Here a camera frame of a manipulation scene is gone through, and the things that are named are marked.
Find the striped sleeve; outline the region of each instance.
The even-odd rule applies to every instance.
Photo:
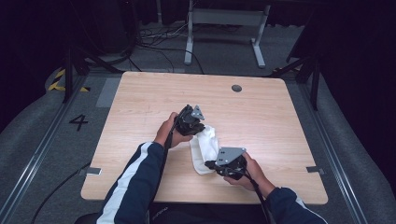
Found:
[[[266,202],[277,224],[327,224],[326,220],[306,208],[291,189],[275,188]]]
[[[144,223],[162,163],[163,146],[140,145],[108,192],[96,223]]]

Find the table top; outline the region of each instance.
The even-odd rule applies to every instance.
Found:
[[[137,72],[122,76],[92,159],[91,167],[102,173],[87,175],[81,196],[103,200],[137,147],[185,105],[199,105],[219,146],[245,147],[276,186],[294,189],[305,203],[328,201],[319,174],[306,171],[316,165],[283,80]],[[155,201],[260,202],[255,192],[230,186],[222,176],[198,175],[189,143],[170,149]]]

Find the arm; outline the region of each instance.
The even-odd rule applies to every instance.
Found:
[[[160,181],[163,146],[177,113],[172,113],[153,142],[140,145],[108,192],[96,223],[144,223],[146,212]],[[174,130],[172,147],[190,141]]]
[[[294,191],[286,188],[277,188],[267,179],[260,165],[245,152],[247,171],[259,185],[262,196],[277,224],[288,223],[327,223],[322,217],[307,209],[303,201],[297,197]],[[242,177],[234,180],[228,176],[224,179],[231,185],[240,185],[248,190],[254,190],[250,181]]]

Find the white cloth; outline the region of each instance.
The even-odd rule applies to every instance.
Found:
[[[219,153],[218,138],[215,129],[209,125],[190,140],[192,164],[200,175],[214,172],[205,166],[205,161],[215,161]]]

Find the hand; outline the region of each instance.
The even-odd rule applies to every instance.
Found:
[[[168,137],[168,134],[172,129],[176,116],[177,113],[173,112],[169,116],[169,119],[163,122],[163,125],[161,125],[160,129],[157,132],[157,136],[155,137],[154,142],[159,143],[164,147],[166,138]],[[192,135],[183,136],[176,129],[174,129],[171,147],[175,147],[181,142],[188,142],[191,139],[192,139]]]
[[[247,152],[244,152],[242,156],[247,160],[247,171],[250,174],[251,178],[256,181],[259,185],[259,189],[262,192],[262,196],[265,198],[268,194],[271,193],[275,186],[267,179],[260,165],[248,155]],[[245,189],[254,191],[253,185],[250,183],[250,180],[245,176],[240,178],[239,180],[232,179],[228,176],[224,176],[224,180],[230,183],[231,185],[239,185],[244,187]]]

